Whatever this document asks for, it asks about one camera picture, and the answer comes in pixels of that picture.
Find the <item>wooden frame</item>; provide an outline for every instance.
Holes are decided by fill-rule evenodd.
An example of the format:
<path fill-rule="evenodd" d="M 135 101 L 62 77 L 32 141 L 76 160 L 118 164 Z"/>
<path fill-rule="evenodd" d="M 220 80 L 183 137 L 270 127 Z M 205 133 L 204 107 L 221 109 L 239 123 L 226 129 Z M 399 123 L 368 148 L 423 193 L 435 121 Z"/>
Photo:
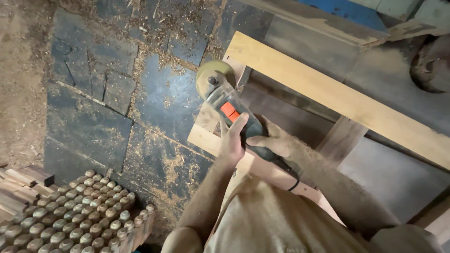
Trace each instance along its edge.
<path fill-rule="evenodd" d="M 340 113 L 341 119 L 331 129 L 320 151 L 326 158 L 340 163 L 371 129 L 416 152 L 430 161 L 450 169 L 450 138 L 375 101 L 374 99 L 240 33 L 236 32 L 223 58 L 236 72 L 237 81 L 246 66 Z M 200 110 L 188 141 L 217 155 L 221 141 L 214 134 L 219 115 L 207 104 Z M 281 188 L 290 188 L 295 179 L 276 165 L 247 151 L 237 168 Z M 323 195 L 300 183 L 293 193 L 304 195 L 331 216 L 337 218 Z"/>

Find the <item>beige shirt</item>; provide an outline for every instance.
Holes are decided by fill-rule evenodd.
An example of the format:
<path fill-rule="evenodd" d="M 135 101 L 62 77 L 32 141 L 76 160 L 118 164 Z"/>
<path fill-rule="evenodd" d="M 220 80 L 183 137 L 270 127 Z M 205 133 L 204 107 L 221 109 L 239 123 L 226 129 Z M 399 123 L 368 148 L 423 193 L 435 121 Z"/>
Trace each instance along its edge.
<path fill-rule="evenodd" d="M 311 200 L 253 178 L 236 187 L 205 248 L 188 227 L 173 231 L 163 253 L 199 252 L 443 252 L 416 226 L 379 231 L 364 241 Z"/>

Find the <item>person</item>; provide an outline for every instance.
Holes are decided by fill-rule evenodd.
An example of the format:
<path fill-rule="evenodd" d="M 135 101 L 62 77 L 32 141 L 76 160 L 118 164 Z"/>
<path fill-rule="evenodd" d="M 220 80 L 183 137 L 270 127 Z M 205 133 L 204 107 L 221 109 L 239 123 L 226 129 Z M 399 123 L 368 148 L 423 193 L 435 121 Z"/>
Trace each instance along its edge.
<path fill-rule="evenodd" d="M 221 121 L 219 155 L 164 242 L 163 253 L 443 252 L 431 233 L 400 224 L 331 162 L 265 117 L 260 121 L 269 136 L 248 138 L 246 144 L 267 147 L 301 166 L 346 227 L 308 198 L 255 177 L 243 180 L 221 211 L 227 185 L 245 154 L 240 132 L 247 120 L 242 113 L 229 129 Z"/>

